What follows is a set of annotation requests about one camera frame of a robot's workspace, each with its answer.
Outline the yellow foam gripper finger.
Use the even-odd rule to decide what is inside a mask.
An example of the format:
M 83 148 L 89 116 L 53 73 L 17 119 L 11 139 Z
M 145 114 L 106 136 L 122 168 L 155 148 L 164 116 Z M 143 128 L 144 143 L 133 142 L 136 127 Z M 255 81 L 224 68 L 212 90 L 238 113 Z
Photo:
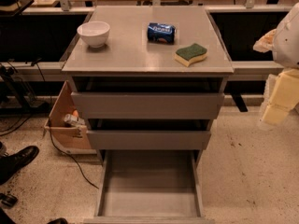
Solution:
M 258 127 L 271 130 L 299 104 L 299 71 L 287 69 L 266 81 Z
M 273 29 L 263 35 L 258 41 L 253 45 L 253 49 L 258 52 L 266 53 L 269 50 L 273 49 L 273 40 L 276 29 Z

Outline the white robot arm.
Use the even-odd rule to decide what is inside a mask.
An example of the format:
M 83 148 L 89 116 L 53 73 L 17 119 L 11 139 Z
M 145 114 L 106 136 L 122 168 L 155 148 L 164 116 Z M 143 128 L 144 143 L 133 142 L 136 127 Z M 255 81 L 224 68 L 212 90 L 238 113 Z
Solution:
M 273 60 L 284 67 L 269 76 L 258 126 L 263 130 L 278 126 L 299 104 L 299 3 L 295 4 L 276 29 L 253 45 L 259 52 L 272 51 Z

